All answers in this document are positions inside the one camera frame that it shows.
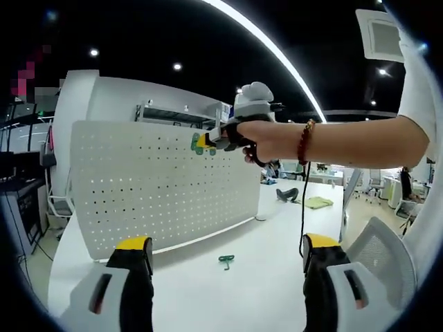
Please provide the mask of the person's right hand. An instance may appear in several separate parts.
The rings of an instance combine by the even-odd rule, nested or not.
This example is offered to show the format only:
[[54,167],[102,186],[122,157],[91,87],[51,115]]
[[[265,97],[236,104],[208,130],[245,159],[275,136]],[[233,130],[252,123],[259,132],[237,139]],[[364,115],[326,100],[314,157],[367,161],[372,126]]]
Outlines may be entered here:
[[233,140],[249,141],[243,148],[247,163],[268,163],[276,159],[307,160],[310,126],[254,120],[230,124],[224,135]]

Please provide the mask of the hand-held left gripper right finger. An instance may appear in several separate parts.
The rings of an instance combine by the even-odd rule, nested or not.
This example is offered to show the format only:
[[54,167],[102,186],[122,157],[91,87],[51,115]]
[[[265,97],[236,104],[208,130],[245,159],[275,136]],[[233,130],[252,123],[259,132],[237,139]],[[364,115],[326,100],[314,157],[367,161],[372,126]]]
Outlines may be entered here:
[[398,317],[385,286],[340,244],[320,234],[302,236],[306,331],[387,331]]

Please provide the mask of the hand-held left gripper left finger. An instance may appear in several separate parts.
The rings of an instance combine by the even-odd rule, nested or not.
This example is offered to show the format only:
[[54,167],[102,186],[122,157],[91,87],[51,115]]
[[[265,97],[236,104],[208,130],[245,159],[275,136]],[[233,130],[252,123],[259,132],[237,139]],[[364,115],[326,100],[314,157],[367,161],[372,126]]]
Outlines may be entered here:
[[151,237],[121,241],[106,265],[72,290],[60,317],[65,331],[153,331]]

